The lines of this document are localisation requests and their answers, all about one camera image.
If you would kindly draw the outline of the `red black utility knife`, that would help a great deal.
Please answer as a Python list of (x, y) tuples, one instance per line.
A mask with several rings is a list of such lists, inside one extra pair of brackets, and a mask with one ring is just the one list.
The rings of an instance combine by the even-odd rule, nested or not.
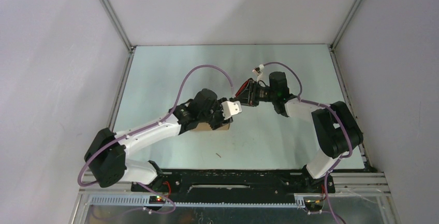
[(250, 79), (247, 79), (238, 89), (238, 91), (235, 94), (235, 97), (238, 97), (246, 88), (247, 85), (249, 84)]

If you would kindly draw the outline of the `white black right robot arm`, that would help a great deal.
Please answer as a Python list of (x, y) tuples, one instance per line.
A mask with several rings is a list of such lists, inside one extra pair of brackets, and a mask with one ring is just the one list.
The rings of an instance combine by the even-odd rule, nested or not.
[(326, 105), (300, 99), (290, 93), (284, 72), (270, 73), (268, 85), (248, 79), (238, 89), (235, 100), (248, 107), (269, 102), (277, 114), (312, 124), (319, 150), (305, 165), (305, 175), (301, 178), (301, 185), (308, 192), (316, 191), (322, 185), (321, 178), (363, 142), (363, 133), (346, 103), (337, 101)]

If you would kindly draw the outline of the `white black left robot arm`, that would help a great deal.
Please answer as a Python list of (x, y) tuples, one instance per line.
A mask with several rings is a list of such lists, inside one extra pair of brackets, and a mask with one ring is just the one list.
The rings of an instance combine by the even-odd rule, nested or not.
[(139, 162), (132, 157), (142, 149), (161, 140), (176, 137), (206, 124), (212, 130), (226, 126), (233, 116), (242, 112), (238, 101), (218, 98), (209, 89), (202, 89), (193, 99), (171, 108), (165, 116), (143, 127), (113, 132), (100, 130), (84, 156), (85, 167), (101, 188), (119, 182), (144, 184), (158, 191), (164, 184), (162, 171), (156, 162)]

